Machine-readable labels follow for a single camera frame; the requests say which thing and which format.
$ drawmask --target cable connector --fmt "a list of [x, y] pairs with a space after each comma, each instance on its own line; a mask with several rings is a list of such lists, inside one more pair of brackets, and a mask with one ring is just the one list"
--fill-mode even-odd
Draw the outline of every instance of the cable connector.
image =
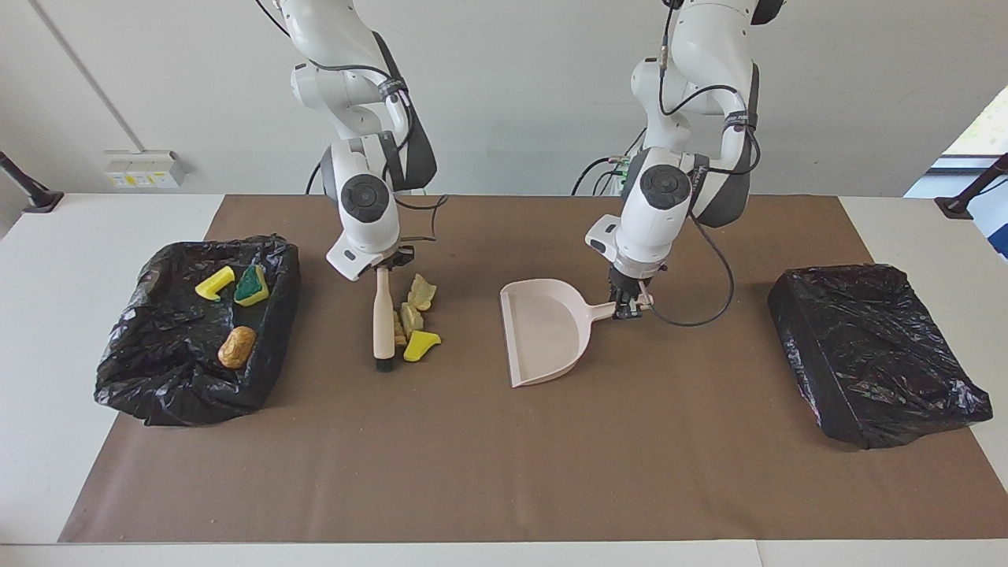
[[662, 77], [665, 75], [665, 70], [668, 69], [668, 36], [665, 36], [665, 40], [661, 43], [661, 49], [658, 51], [658, 73]]

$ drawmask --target white table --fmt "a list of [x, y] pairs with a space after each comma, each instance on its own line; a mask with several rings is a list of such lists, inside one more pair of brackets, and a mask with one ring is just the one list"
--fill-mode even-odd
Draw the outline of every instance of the white table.
[[[0, 240], [0, 565], [902, 565], [1008, 561], [982, 542], [656, 542], [428, 545], [54, 545], [116, 413], [94, 369], [140, 266], [201, 240], [220, 196], [69, 195]], [[1008, 263], [930, 201], [845, 198], [877, 262], [906, 271], [967, 373], [1008, 400]], [[337, 227], [334, 227], [334, 238]], [[101, 271], [91, 268], [100, 263]], [[37, 405], [34, 400], [43, 400]], [[1008, 479], [1008, 418], [973, 431]]]

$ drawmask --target pink dustpan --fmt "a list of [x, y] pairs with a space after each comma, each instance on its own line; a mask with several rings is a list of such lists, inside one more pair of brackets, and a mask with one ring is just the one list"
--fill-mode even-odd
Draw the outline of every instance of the pink dustpan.
[[616, 304], [590, 306], [570, 284], [528, 279], [501, 290], [511, 386], [562, 376], [588, 348], [592, 323], [612, 317]]

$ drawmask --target window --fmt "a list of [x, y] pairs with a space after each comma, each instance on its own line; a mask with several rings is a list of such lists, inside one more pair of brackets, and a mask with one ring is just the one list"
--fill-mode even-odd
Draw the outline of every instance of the window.
[[1008, 89], [994, 99], [946, 155], [1001, 155], [1008, 151]]

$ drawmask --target plastic bag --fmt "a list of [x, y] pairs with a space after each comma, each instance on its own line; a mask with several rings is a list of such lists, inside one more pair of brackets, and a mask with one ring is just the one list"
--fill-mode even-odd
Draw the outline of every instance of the plastic bag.
[[791, 269], [770, 312], [823, 432], [896, 447], [993, 417], [906, 274], [888, 265]]
[[[220, 302], [194, 291], [226, 265], [241, 276], [253, 263], [265, 268], [270, 292], [255, 306], [234, 303], [234, 284]], [[255, 412], [280, 375], [299, 291], [297, 247], [276, 235], [165, 246], [141, 270], [112, 329], [95, 401], [148, 426], [206, 425]], [[258, 338], [245, 367], [229, 370], [217, 351], [238, 326]]]

